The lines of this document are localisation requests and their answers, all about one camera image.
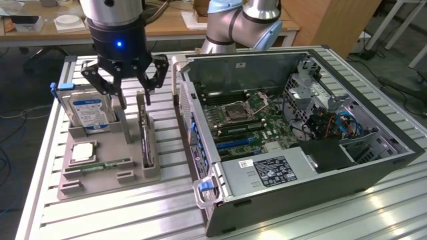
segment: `circuit board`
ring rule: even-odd
[[[247,102],[203,108],[223,161],[287,149],[298,142],[274,101],[261,92],[254,96]]]

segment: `hard drive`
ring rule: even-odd
[[[109,132],[110,123],[118,121],[113,100],[102,95],[93,86],[73,89],[58,88],[58,99],[67,112],[73,127],[85,127],[89,134]]]

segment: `chair leg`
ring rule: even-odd
[[[27,73],[27,74],[34,74],[35,73],[34,65],[37,64],[38,59],[42,58],[51,50],[57,50],[65,56],[70,56],[69,52],[61,46],[46,46],[25,62],[25,64],[23,64],[25,73]]]

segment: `blue hard drive label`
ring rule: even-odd
[[[273,187],[298,179],[285,156],[255,161],[254,166],[261,177],[262,184],[266,187]]]
[[[103,129],[109,126],[109,119],[102,110],[103,101],[101,99],[89,99],[73,102],[78,113],[82,126],[89,130]]]

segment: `aluminum extrusion table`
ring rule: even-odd
[[[427,149],[427,129],[329,49],[314,49],[418,144]],[[191,52],[167,52],[173,55]],[[81,64],[95,56],[67,57],[61,82],[86,83]],[[149,76],[155,72],[149,69]],[[333,92],[341,85],[322,81]],[[69,118],[54,102],[17,239],[206,240],[193,180],[174,112],[171,72],[153,95],[162,180],[118,192],[59,201],[58,185],[66,151]],[[129,118],[137,118],[135,79],[123,81]],[[392,173],[368,191],[210,238],[214,240],[393,239],[427,237],[427,154]]]

